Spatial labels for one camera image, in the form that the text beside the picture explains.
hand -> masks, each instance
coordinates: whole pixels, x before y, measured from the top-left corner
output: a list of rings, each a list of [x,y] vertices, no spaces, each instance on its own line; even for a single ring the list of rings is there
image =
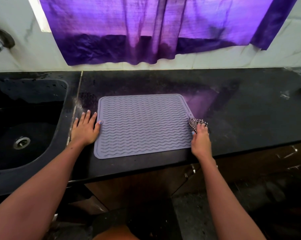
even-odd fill
[[[79,123],[78,118],[76,118],[71,131],[71,140],[80,141],[83,146],[92,144],[99,134],[101,121],[96,122],[94,128],[97,113],[95,112],[92,117],[90,114],[90,110],[87,110],[87,114],[83,112]]]
[[[208,128],[204,124],[197,124],[197,134],[193,132],[191,152],[200,162],[212,161],[216,164],[212,157],[212,145],[209,139]]]

forearm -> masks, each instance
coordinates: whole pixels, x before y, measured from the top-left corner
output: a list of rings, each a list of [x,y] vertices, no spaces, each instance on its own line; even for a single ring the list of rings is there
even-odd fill
[[[265,239],[211,159],[200,160],[213,222],[220,240]]]
[[[72,168],[83,149],[67,148],[0,204],[0,239],[41,239],[65,192]]]

kitchen counter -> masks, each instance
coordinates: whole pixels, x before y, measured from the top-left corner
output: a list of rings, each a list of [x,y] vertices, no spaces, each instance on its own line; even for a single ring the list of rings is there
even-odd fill
[[[75,114],[97,111],[103,96],[167,93],[208,122],[214,157],[301,141],[301,68],[84,72]],[[190,149],[100,160],[90,145],[70,184],[194,162]]]

curtain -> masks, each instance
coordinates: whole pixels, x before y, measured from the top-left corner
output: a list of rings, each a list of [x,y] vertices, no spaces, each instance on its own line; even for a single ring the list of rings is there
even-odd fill
[[[40,0],[68,65],[155,64],[253,44],[266,50],[297,0]]]

gray silicone mat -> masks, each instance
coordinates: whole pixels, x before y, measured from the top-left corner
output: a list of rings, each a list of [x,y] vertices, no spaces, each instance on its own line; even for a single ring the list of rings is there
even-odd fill
[[[103,121],[94,147],[99,159],[190,148],[193,115],[180,94],[106,96],[97,113]]]

